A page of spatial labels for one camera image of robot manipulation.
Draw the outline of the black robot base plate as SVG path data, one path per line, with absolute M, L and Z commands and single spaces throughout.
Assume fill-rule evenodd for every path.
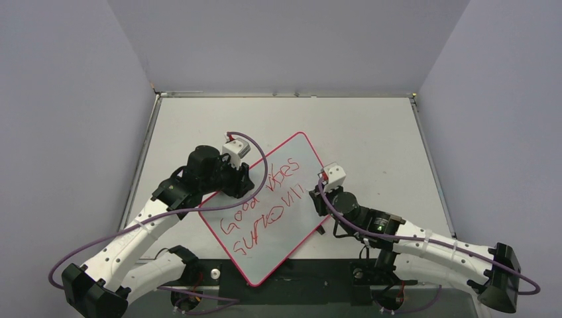
M 374 297 L 394 297 L 402 286 L 416 284 L 376 269 L 373 258 L 288 259 L 252 287 L 231 260 L 201 259 L 167 286 L 215 291 L 221 303 L 236 299 L 241 305 L 370 305 Z

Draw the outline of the pink-framed whiteboard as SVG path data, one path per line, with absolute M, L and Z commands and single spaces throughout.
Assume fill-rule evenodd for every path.
M 262 185 L 248 202 L 227 209 L 236 199 L 216 193 L 206 199 L 202 221 L 252 287 L 265 281 L 325 221 L 309 192 L 322 163 L 304 132 L 297 132 L 249 170 Z

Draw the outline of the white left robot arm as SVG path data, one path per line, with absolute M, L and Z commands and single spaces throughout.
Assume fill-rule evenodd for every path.
M 69 264 L 62 272 L 67 302 L 84 317 L 122 317 L 128 306 L 161 285 L 196 280 L 197 257 L 182 246 L 136 267 L 137 260 L 186 216 L 203 197 L 220 191 L 242 198 L 254 184 L 249 165 L 242 161 L 250 145 L 235 139 L 221 150 L 200 145 L 162 181 L 139 214 L 102 251 L 81 266 Z

